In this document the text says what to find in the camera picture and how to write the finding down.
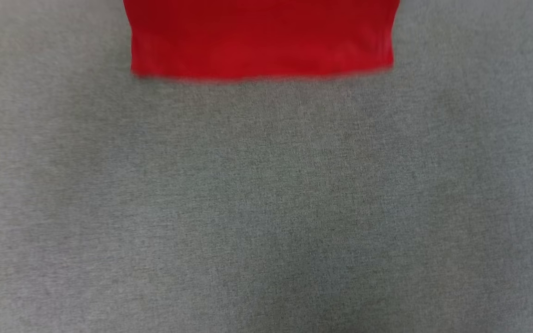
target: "gray upholstery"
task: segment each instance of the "gray upholstery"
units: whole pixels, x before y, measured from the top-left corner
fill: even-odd
[[[395,68],[129,73],[0,0],[0,333],[533,333],[533,0],[403,0]]]

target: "gray textile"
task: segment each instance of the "gray textile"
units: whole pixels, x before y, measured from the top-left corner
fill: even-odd
[[[533,333],[533,0],[403,0],[396,67],[129,73],[0,0],[0,333]]]

